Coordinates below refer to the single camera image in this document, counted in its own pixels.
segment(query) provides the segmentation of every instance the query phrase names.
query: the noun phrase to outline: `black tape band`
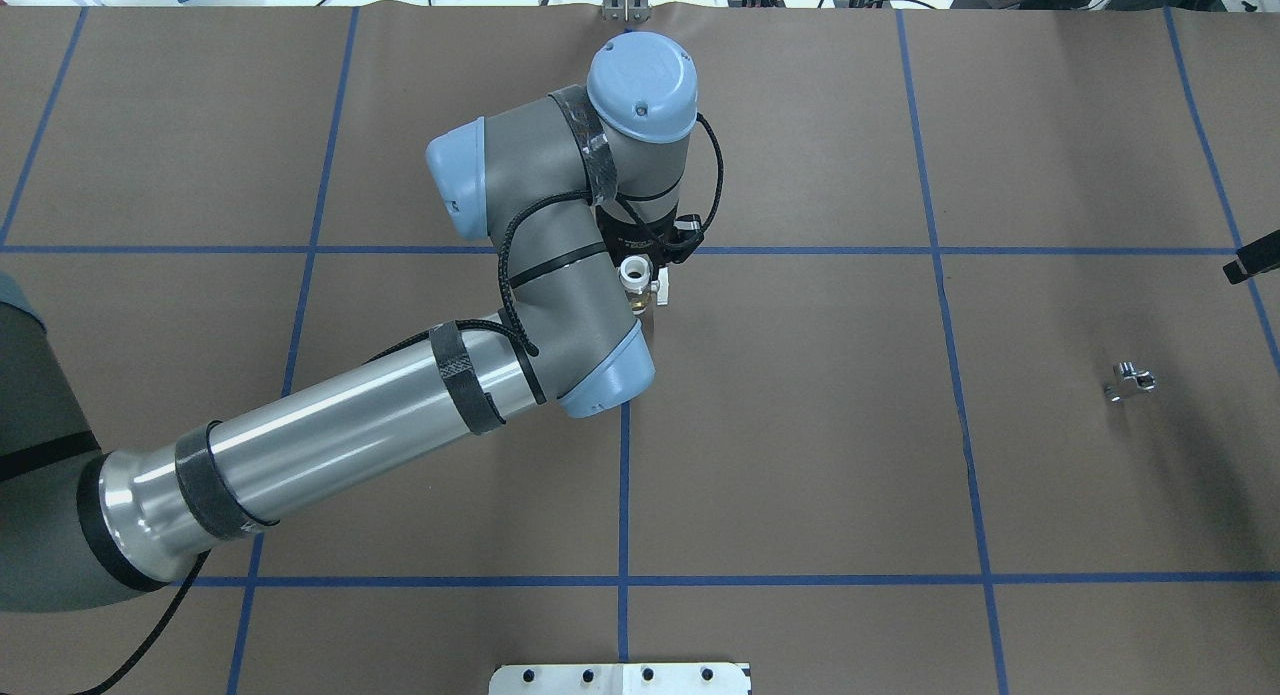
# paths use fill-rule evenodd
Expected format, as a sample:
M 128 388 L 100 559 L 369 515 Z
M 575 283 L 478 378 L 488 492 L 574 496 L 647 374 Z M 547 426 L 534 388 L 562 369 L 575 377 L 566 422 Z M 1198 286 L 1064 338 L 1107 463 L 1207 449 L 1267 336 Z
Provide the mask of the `black tape band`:
M 476 378 L 475 366 L 471 363 L 471 353 L 467 353 L 467 346 L 462 342 L 458 323 L 435 325 L 431 329 L 430 342 L 431 353 L 435 355 L 435 367 L 440 371 L 444 388 L 471 433 L 484 435 L 507 425 L 498 413 L 497 404 L 493 403 L 493 395 L 480 388 L 480 379 Z
M 209 431 L 215 425 L 218 421 L 197 427 L 174 444 L 174 475 L 182 499 L 196 522 L 219 540 L 239 540 L 264 532 L 275 522 L 264 522 L 244 512 L 218 472 L 214 454 L 209 452 Z
M 77 454 L 101 451 L 96 436 L 88 430 L 72 435 L 56 436 L 54 440 L 29 445 L 8 454 L 0 454 L 0 483 L 40 470 L 46 465 L 74 458 Z
M 511 326 L 511 317 L 507 317 L 507 311 L 503 308 L 498 311 L 498 319 L 503 325 Z M 525 372 L 525 381 L 529 384 L 530 393 L 534 394 L 534 402 L 544 404 L 547 395 L 543 393 L 543 384 L 538 380 L 538 372 L 534 372 L 534 363 L 529 362 L 529 353 L 516 343 L 511 344 L 511 349 L 516 349 L 516 361 L 520 362 L 520 371 Z
M 594 241 L 594 243 L 585 244 L 579 250 L 571 250 L 571 252 L 562 253 L 562 256 L 556 259 L 549 259 L 549 261 L 541 262 L 541 265 L 535 265 L 534 268 L 512 276 L 511 285 L 512 288 L 520 288 L 526 284 L 526 282 L 536 280 L 539 276 L 556 273 L 559 268 L 573 265 L 573 262 L 580 261 L 580 259 L 589 259 L 594 256 L 594 253 L 607 252 L 609 252 L 609 250 L 604 247 L 604 241 Z
M 151 580 L 133 567 L 133 563 L 124 557 L 120 548 L 115 545 L 115 540 L 111 539 L 111 532 L 106 529 L 106 518 L 102 517 L 102 500 L 97 494 L 97 481 L 102 475 L 104 462 L 106 462 L 105 454 L 92 458 L 81 471 L 79 485 L 76 488 L 76 513 L 79 516 L 84 541 L 88 543 L 90 552 L 97 558 L 102 570 L 120 585 L 138 593 L 159 590 L 168 582 Z
M 593 206 L 618 197 L 618 168 L 613 164 L 613 151 L 604 137 L 604 125 L 591 106 L 586 88 L 571 84 L 550 93 L 550 99 L 561 108 L 564 122 L 568 122 L 568 129 L 573 133 Z

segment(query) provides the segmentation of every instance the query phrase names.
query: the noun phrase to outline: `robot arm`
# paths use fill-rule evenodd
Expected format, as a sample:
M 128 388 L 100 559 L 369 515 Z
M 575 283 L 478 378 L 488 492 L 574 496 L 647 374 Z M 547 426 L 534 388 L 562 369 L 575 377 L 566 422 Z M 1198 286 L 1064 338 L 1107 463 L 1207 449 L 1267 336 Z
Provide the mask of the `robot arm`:
M 460 234 L 499 250 L 503 310 L 155 452 L 101 453 L 35 308 L 0 275 L 0 609 L 156 590 L 220 543 L 535 404 L 586 417 L 639 395 L 654 367 L 616 266 L 699 243 L 700 221 L 675 215 L 696 116 L 687 54 L 627 33 L 586 88 L 434 140 Z

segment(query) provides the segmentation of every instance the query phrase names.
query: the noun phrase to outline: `black rubber ring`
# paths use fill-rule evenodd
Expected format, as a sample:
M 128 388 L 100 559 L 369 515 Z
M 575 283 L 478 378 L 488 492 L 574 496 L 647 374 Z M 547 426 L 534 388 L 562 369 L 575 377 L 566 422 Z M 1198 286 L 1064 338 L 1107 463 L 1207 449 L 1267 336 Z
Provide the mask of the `black rubber ring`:
M 106 462 L 105 454 L 92 458 L 81 471 L 79 485 L 76 488 L 76 512 L 79 516 L 84 541 L 88 543 L 90 552 L 97 558 L 102 570 L 109 572 L 116 582 L 138 593 L 154 593 L 168 582 L 152 580 L 133 567 L 133 563 L 124 557 L 115 540 L 111 539 L 111 532 L 106 529 L 102 500 L 97 494 L 97 481 L 102 475 L 104 462 Z

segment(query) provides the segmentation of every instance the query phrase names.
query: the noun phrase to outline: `white fitting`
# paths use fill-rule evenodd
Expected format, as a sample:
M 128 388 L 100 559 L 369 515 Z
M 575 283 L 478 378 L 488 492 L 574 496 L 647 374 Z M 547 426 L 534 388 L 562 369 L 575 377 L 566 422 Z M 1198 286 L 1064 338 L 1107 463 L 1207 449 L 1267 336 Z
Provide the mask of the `white fitting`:
M 631 294 L 646 293 L 653 275 L 650 268 L 649 259 L 644 256 L 623 259 L 622 265 L 618 266 L 618 279 L 622 280 L 622 288 Z

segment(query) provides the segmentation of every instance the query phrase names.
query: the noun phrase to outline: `grid line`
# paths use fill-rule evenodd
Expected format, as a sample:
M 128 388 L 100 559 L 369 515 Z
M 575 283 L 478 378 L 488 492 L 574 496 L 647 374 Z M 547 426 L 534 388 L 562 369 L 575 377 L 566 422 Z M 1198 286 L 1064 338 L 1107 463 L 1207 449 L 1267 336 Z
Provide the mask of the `grid line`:
M 76 45 L 79 42 L 81 31 L 84 29 L 84 20 L 88 17 L 88 8 L 81 8 L 81 13 L 76 19 L 76 28 L 72 29 L 72 38 L 67 44 L 67 52 L 63 54 L 61 65 L 58 67 L 58 76 L 54 77 L 54 84 L 49 91 L 49 99 L 45 101 L 45 110 L 40 115 L 40 122 L 36 125 L 36 133 L 31 136 L 31 147 L 27 148 L 27 159 L 22 161 L 22 172 L 18 174 L 18 183 L 13 186 L 13 197 L 9 198 L 9 209 L 6 209 L 4 215 L 4 221 L 0 221 L 0 244 L 9 238 L 9 229 L 13 227 L 13 218 L 18 216 L 18 204 L 22 200 L 22 192 L 27 188 L 27 177 L 31 175 L 31 168 L 36 165 L 36 154 L 40 152 L 40 142 L 45 140 L 45 127 L 49 125 L 49 118 L 54 115 L 54 106 L 58 104 L 58 93 L 63 90 L 63 81 L 67 77 L 67 70 L 70 69 L 72 56 L 76 52 Z
M 982 494 L 978 490 L 978 467 L 973 459 L 973 439 L 969 434 L 969 413 L 964 402 L 964 380 L 960 378 L 960 358 L 956 355 L 955 330 L 951 328 L 951 303 L 947 301 L 946 274 L 942 269 L 942 248 L 938 243 L 938 225 L 933 215 L 933 192 L 929 188 L 929 168 L 924 157 L 924 134 L 920 131 L 920 111 L 915 99 L 915 81 L 911 76 L 911 51 L 906 42 L 906 22 L 902 12 L 895 12 L 897 44 L 902 51 L 902 79 L 906 86 L 906 106 L 911 116 L 911 136 L 915 140 L 915 165 L 920 177 L 920 195 L 924 200 L 924 221 L 929 230 L 929 250 L 933 257 L 933 280 L 938 291 L 938 308 L 942 312 L 942 335 L 947 347 L 947 366 L 951 370 L 951 392 L 960 421 L 960 442 L 964 452 L 965 476 L 969 485 L 969 508 L 973 513 L 973 532 L 978 540 L 978 567 L 982 570 L 982 593 L 987 604 L 987 630 L 996 668 L 996 687 L 1000 695 L 1009 695 L 1009 676 L 1005 671 L 1005 648 L 1000 635 L 1000 612 L 996 608 L 996 586 L 991 577 L 991 555 L 987 549 L 987 527 L 982 517 Z
M 347 95 L 347 76 L 351 70 L 351 54 L 356 45 L 356 26 L 360 22 L 360 8 L 352 8 L 347 26 L 347 45 L 342 56 L 342 70 L 338 74 L 338 92 L 334 95 L 333 118 L 329 120 L 329 140 L 325 143 L 324 165 L 320 168 L 320 186 L 316 188 L 316 207 L 311 218 L 311 239 L 307 243 L 306 265 L 302 268 L 302 284 L 298 288 L 298 306 L 293 315 L 293 332 L 289 337 L 289 352 L 284 362 L 284 379 L 280 395 L 293 392 L 293 371 L 298 358 L 298 343 L 302 340 L 302 323 L 306 319 L 307 298 L 311 294 L 311 275 L 315 270 L 316 248 L 320 244 L 320 227 L 324 223 L 325 197 L 329 192 L 329 174 L 333 169 L 333 152 L 338 145 L 338 125 L 342 122 L 342 104 Z M 239 687 L 241 667 L 244 662 L 244 648 L 248 641 L 248 627 L 253 613 L 253 594 L 257 590 L 257 571 L 262 559 L 262 534 L 253 536 L 253 552 L 250 557 L 248 573 L 244 577 L 244 599 L 241 603 L 241 618 L 236 631 L 236 648 L 232 651 L 230 672 L 227 677 L 227 695 L 236 695 Z
M 1277 582 L 1280 571 L 1170 571 L 1170 572 L 993 572 L 993 585 L 1111 585 L 1161 582 Z M 196 587 L 243 587 L 247 579 L 209 576 Z M 980 573 L 920 575 L 632 575 L 628 587 L 919 587 L 983 585 Z M 342 587 L 394 589 L 503 589 L 503 587 L 618 587 L 612 575 L 511 575 L 511 576 L 259 576 L 256 587 L 326 590 Z
M 631 403 L 618 408 L 618 662 L 631 659 Z
M 1226 186 L 1222 184 L 1222 174 L 1217 168 L 1217 159 L 1213 157 L 1213 148 L 1208 143 L 1208 133 L 1204 131 L 1204 123 L 1199 116 L 1199 108 L 1196 106 L 1196 93 L 1192 90 L 1192 79 L 1187 72 L 1187 61 L 1183 58 L 1183 44 L 1178 37 L 1178 28 L 1174 24 L 1174 12 L 1170 6 L 1165 8 L 1165 28 L 1169 29 L 1169 44 L 1174 51 L 1174 61 L 1178 63 L 1178 77 L 1183 84 L 1183 95 L 1187 99 L 1187 110 L 1190 111 L 1192 124 L 1196 125 L 1196 136 L 1201 143 L 1201 151 L 1204 152 L 1204 163 L 1208 166 L 1208 174 L 1213 179 L 1213 189 L 1217 192 L 1217 202 L 1222 206 L 1222 218 L 1226 218 L 1226 227 L 1231 232 L 1231 241 L 1234 241 L 1235 247 L 1243 247 L 1243 241 L 1240 241 L 1240 229 L 1235 224 L 1235 212 L 1231 211 L 1231 200 L 1226 197 Z M 1253 300 L 1253 310 L 1258 314 L 1258 323 L 1262 325 L 1262 337 L 1267 340 L 1267 351 L 1271 353 L 1271 363 L 1276 369 L 1276 374 L 1280 375 L 1280 348 L 1276 347 L 1275 332 L 1271 330 L 1271 317 L 1267 317 L 1267 308 L 1262 303 L 1262 294 L 1258 291 L 1257 282 L 1248 280 L 1247 285 L 1249 288 L 1249 297 Z
M 1046 256 L 1046 257 L 1234 257 L 1235 248 L 1074 248 L 1038 244 L 704 244 L 708 256 Z M 0 253 L 434 253 L 492 256 L 489 244 L 0 244 Z

